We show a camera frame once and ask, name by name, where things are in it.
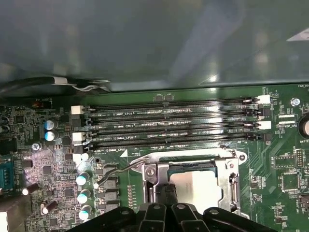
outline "cable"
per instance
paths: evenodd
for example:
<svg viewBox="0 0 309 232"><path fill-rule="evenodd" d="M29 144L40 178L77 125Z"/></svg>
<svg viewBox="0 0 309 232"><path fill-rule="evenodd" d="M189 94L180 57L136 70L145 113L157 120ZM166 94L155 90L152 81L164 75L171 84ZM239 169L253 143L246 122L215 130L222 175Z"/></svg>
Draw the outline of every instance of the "cable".
<svg viewBox="0 0 309 232"><path fill-rule="evenodd" d="M82 92L88 92L93 89L101 88L107 92L110 92L106 86L98 86L90 84L89 81L81 79L72 79L67 77L56 76L40 76L32 77L21 80L14 80L0 86L0 96L7 93L16 91L24 87L42 86L42 85L59 85L59 86L72 86L74 89Z"/></svg>

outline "dimm slot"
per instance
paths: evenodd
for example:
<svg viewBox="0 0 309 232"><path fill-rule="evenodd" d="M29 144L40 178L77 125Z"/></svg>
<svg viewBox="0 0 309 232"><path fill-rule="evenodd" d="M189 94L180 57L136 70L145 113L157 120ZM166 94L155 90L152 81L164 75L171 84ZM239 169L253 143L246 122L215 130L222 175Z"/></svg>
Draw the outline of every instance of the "dimm slot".
<svg viewBox="0 0 309 232"><path fill-rule="evenodd" d="M239 138L242 136L247 136L246 133L237 133L237 134L219 134L219 135L208 135L208 136L194 136L194 137L182 137L182 138L167 138L167 139L158 139L154 138L151 140L134 140L134 141L116 141L116 142L105 142L93 144L95 148L105 147L105 146L117 146L117 145L142 145L142 144L153 144L153 143L174 143L174 142L188 142L188 141L200 141L200 140L217 140L224 138Z"/></svg>
<svg viewBox="0 0 309 232"><path fill-rule="evenodd" d="M161 107L161 106L182 106L188 104L219 104L219 103L244 103L243 101L250 100L252 97L247 98L234 98L234 99L210 99L205 101L162 101L162 102L152 102L146 104L126 104L126 105L102 105L102 106L92 106L91 108L97 110L109 110L109 109L127 109L130 108L143 108L143 107Z"/></svg>
<svg viewBox="0 0 309 232"><path fill-rule="evenodd" d="M172 143L153 143L153 144L139 144L138 148L143 147L177 147L177 146L186 146L192 144L209 144L214 142L224 142L224 141L244 141L247 140L248 136L246 134L234 137L227 138L210 138L207 140L198 140L198 141L187 141L187 142L172 142ZM108 149L128 149L128 148L136 148L136 145L110 145L106 147L96 147L93 152L102 152Z"/></svg>
<svg viewBox="0 0 309 232"><path fill-rule="evenodd" d="M211 134L229 134L243 132L245 127L221 127L216 129L195 129L195 130L170 130L170 131L157 131L157 132L145 132L145 133L124 133L113 135L95 135L90 140L92 143L98 142L110 142L110 141L127 141L127 140L141 140L141 139L153 139L153 138L174 138L174 137L191 137Z"/></svg>
<svg viewBox="0 0 309 232"><path fill-rule="evenodd" d="M131 115L148 115L148 114L171 114L171 113L183 113L183 112L217 112L217 111L231 111L239 109L257 109L257 104L239 105L186 105L186 106L172 106L172 107L156 107L156 108L136 108L136 109L119 109L119 110L104 110L97 111L95 113L86 114L90 117L106 117L106 116L131 116Z"/></svg>
<svg viewBox="0 0 309 232"><path fill-rule="evenodd" d="M130 120L136 120L136 119L144 119L147 120L150 119L165 119L165 118L178 118L178 117L196 117L196 116L203 116L203 117L215 117L215 116L234 116L234 115L242 115L246 116L242 110L238 111L232 111L232 112L217 112L217 113L204 113L204 112L198 112L198 113L181 113L181 114L162 114L162 115L134 115L134 116L111 116L107 118L91 118L91 121L93 123L99 123L99 122L113 122L118 120L125 119L126 121Z"/></svg>
<svg viewBox="0 0 309 232"><path fill-rule="evenodd" d="M122 129L111 129L111 130L102 130L102 126L90 126L84 127L84 131L93 131L97 134L116 134L121 132L152 132L152 131L170 131L170 130L180 130L180 129L194 129L194 128L201 128L201 129L215 129L219 127L241 127L243 126L242 122L226 122L226 123L215 123L215 124L192 124L192 125L175 125L175 126L158 126L155 128L122 128Z"/></svg>

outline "capacitor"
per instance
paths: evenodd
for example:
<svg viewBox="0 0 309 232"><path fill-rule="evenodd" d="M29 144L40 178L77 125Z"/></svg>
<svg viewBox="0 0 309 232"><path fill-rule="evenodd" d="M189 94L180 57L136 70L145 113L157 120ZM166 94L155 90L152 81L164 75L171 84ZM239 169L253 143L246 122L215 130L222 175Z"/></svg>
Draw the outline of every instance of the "capacitor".
<svg viewBox="0 0 309 232"><path fill-rule="evenodd" d="M53 141L59 138L59 133L57 131L48 131L45 133L45 139L47 141Z"/></svg>
<svg viewBox="0 0 309 232"><path fill-rule="evenodd" d="M34 183L32 185L29 185L28 187L24 188L22 193L24 196L27 196L29 194L32 194L34 193L35 191L39 190L40 189L40 186L38 183Z"/></svg>
<svg viewBox="0 0 309 232"><path fill-rule="evenodd" d="M54 130L58 128L58 122L55 120L47 120L46 122L44 122L44 128L48 131L50 130Z"/></svg>
<svg viewBox="0 0 309 232"><path fill-rule="evenodd" d="M87 220L91 212L92 212L91 206L84 205L81 211L79 212L78 217L80 218L80 220Z"/></svg>
<svg viewBox="0 0 309 232"><path fill-rule="evenodd" d="M90 178L90 175L86 172L80 173L80 175L76 178L76 183L80 186L83 186L87 180Z"/></svg>
<svg viewBox="0 0 309 232"><path fill-rule="evenodd" d="M81 193L77 196L77 201L80 204L85 204L88 201L89 197L91 197L91 192L87 189L83 189Z"/></svg>
<svg viewBox="0 0 309 232"><path fill-rule="evenodd" d="M8 126L1 126L0 127L0 134L6 134L10 131L10 128Z"/></svg>
<svg viewBox="0 0 309 232"><path fill-rule="evenodd" d="M58 202L56 200L51 200L50 203L48 203L43 209L42 213L48 214L50 211L55 209L58 205Z"/></svg>
<svg viewBox="0 0 309 232"><path fill-rule="evenodd" d="M0 117L0 125L6 125L9 124L9 118L8 117Z"/></svg>
<svg viewBox="0 0 309 232"><path fill-rule="evenodd" d="M44 215L43 209L47 205L47 200L43 200L40 205L41 215Z"/></svg>

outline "black ram slot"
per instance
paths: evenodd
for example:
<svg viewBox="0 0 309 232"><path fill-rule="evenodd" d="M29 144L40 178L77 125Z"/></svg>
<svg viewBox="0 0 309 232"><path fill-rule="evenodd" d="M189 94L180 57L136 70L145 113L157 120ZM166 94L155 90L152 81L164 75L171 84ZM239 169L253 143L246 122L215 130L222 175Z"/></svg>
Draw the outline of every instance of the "black ram slot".
<svg viewBox="0 0 309 232"><path fill-rule="evenodd" d="M200 140L216 140L216 139L229 139L229 138L239 138L246 136L246 133L236 133L236 134L218 134L218 135L208 135L208 136L194 136L194 137L180 137L180 138L167 138L167 139L151 139L151 140L134 140L134 141L117 141L117 142L105 142L92 144L93 147L105 147L105 146L117 146L117 145L142 145L142 144L161 144L161 143L174 143L174 142L188 142L188 141L200 141Z"/></svg>
<svg viewBox="0 0 309 232"><path fill-rule="evenodd" d="M153 138L179 138L191 136L203 136L212 134L229 134L243 132L242 127L220 127L214 129L195 129L195 130L170 130L170 131L156 131L156 132L142 132L142 133L124 133L124 134L107 134L92 136L92 143L111 142L111 141L128 141L128 140L145 140Z"/></svg>
<svg viewBox="0 0 309 232"><path fill-rule="evenodd" d="M230 137L212 137L207 140L197 140L197 141L185 141L185 142L172 142L172 143L152 143L152 144L140 144L138 145L139 148L142 147L177 147L177 146L189 146L191 144L208 144L208 143L214 143L214 142L224 142L224 141L244 141L248 140L248 134L239 134L238 136L230 136ZM90 152L102 152L108 149L116 149L116 148L121 148L121 149L128 149L128 148L135 148L136 145L124 145L124 144L119 144L119 145L110 145L106 147L94 147L93 149L90 149Z"/></svg>
<svg viewBox="0 0 309 232"><path fill-rule="evenodd" d="M155 128L122 128L122 129L112 129L112 130L102 130L100 126L91 126L87 131L92 131L97 135L104 134L117 134L124 132L152 132L152 131L171 131L171 130L181 130L181 129L215 129L220 127L230 128L230 127L242 127L243 122L226 122L226 123L214 123L214 124L191 124L191 125L176 125L176 126L158 126Z"/></svg>
<svg viewBox="0 0 309 232"><path fill-rule="evenodd" d="M220 117L220 116L246 116L242 110L237 111L220 111L217 113L203 113L203 112L188 112L188 113L181 113L181 114L161 114L161 115L134 115L134 116L111 116L111 117L94 117L91 118L92 123L101 123L101 122L117 122L119 120L125 119L126 121L136 120L136 119L165 119L165 118L178 118L178 117L197 117L197 116L204 116L204 117Z"/></svg>
<svg viewBox="0 0 309 232"><path fill-rule="evenodd" d="M247 98L235 98L235 99L212 99L212 100L206 100L206 101L163 101L163 102L152 102L152 103L146 103L146 104L127 104L127 105L102 105L102 106L91 106L92 109L96 110L121 110L121 109L137 109L137 108L147 108L147 107L171 107L171 106L184 106L188 104L221 104L221 103L244 103L248 104L248 102L252 100L252 97Z"/></svg>

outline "motherboard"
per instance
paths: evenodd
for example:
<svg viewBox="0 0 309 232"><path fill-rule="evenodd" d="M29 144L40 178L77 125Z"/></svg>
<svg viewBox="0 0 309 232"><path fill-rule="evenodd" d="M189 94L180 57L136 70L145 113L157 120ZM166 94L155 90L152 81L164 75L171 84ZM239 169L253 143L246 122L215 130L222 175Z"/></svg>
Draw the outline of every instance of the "motherboard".
<svg viewBox="0 0 309 232"><path fill-rule="evenodd" d="M25 231L64 232L119 206L138 211L143 175L128 166L142 157L197 162L225 149L243 161L237 209L277 231L306 232L308 95L309 85L288 84L12 98L0 106L1 194L29 196ZM215 175L191 180L194 189L172 176L197 205L217 187Z"/></svg>

